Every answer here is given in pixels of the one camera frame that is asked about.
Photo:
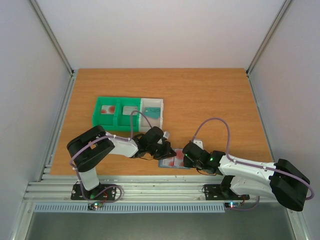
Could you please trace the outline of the teal leather card holder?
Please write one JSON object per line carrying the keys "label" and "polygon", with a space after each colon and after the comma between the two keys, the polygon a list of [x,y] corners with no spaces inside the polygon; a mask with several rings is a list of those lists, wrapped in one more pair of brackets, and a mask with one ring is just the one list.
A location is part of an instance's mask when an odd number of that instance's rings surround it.
{"label": "teal leather card holder", "polygon": [[162,159],[158,162],[159,168],[170,168],[170,169],[184,169],[189,170],[189,167],[184,165],[184,154],[182,148],[174,148],[176,156]]}

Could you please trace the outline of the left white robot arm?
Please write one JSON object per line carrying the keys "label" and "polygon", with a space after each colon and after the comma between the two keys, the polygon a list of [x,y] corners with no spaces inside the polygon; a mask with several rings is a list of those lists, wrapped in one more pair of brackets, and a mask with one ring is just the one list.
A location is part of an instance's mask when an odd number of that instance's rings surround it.
{"label": "left white robot arm", "polygon": [[169,133],[153,126],[146,133],[129,138],[106,132],[101,125],[95,126],[71,140],[66,148],[79,180],[81,195],[93,200],[102,194],[96,166],[108,155],[130,159],[142,159],[149,154],[153,160],[173,158],[177,154],[168,141]]}

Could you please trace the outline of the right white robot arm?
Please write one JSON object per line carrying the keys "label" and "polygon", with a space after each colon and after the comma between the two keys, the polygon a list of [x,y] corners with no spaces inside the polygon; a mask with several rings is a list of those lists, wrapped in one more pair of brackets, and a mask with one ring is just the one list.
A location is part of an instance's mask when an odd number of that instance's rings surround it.
{"label": "right white robot arm", "polygon": [[278,162],[254,162],[229,156],[223,151],[211,153],[189,142],[182,150],[187,168],[221,175],[221,194],[254,195],[277,200],[287,209],[301,212],[307,200],[310,180],[286,159]]}

